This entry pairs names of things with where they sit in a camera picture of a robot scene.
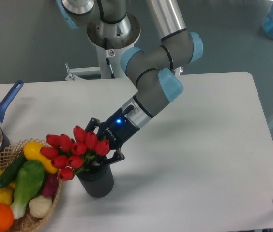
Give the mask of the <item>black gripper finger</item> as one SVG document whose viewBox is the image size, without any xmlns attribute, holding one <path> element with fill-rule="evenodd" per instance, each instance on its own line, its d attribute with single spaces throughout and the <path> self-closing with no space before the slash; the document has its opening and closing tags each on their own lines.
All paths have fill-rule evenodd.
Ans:
<svg viewBox="0 0 273 232">
<path fill-rule="evenodd" d="M 121 149 L 117 149 L 117 150 L 115 150 L 115 152 L 113 153 L 113 156 L 111 158 L 107 158 L 107 156 L 105 156 L 104 158 L 102 158 L 102 160 L 100 162 L 94 161 L 93 165 L 94 166 L 111 165 L 113 163 L 122 161 L 124 159 L 125 159 L 125 156 L 122 153 Z"/>
<path fill-rule="evenodd" d="M 95 130 L 98 132 L 100 127 L 101 121 L 97 118 L 92 117 L 87 126 L 85 127 L 86 132 L 94 132 Z"/>
</svg>

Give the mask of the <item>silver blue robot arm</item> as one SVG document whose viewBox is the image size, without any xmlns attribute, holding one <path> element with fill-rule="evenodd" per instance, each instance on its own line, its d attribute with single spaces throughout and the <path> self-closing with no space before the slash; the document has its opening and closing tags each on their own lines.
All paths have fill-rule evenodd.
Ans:
<svg viewBox="0 0 273 232">
<path fill-rule="evenodd" d="M 187 31 L 175 0 L 150 0 L 147 4 L 161 40 L 161 45 L 150 52 L 134 47 L 140 27 L 127 12 L 125 1 L 57 1 L 68 25 L 86 26 L 88 38 L 101 49 L 101 76 L 127 77 L 137 88 L 136 94 L 105 122 L 92 118 L 86 127 L 87 131 L 97 130 L 99 138 L 108 139 L 114 151 L 101 165 L 124 159 L 122 145 L 183 92 L 175 73 L 203 54 L 202 40 Z"/>
</svg>

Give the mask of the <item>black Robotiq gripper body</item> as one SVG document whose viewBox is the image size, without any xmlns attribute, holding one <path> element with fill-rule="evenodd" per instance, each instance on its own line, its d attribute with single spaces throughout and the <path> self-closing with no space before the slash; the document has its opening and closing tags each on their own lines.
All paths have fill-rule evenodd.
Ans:
<svg viewBox="0 0 273 232">
<path fill-rule="evenodd" d="M 122 108 L 119 108 L 105 122 L 99 125 L 97 137 L 103 136 L 109 141 L 110 150 L 117 150 L 130 139 L 140 128 L 132 123 Z"/>
</svg>

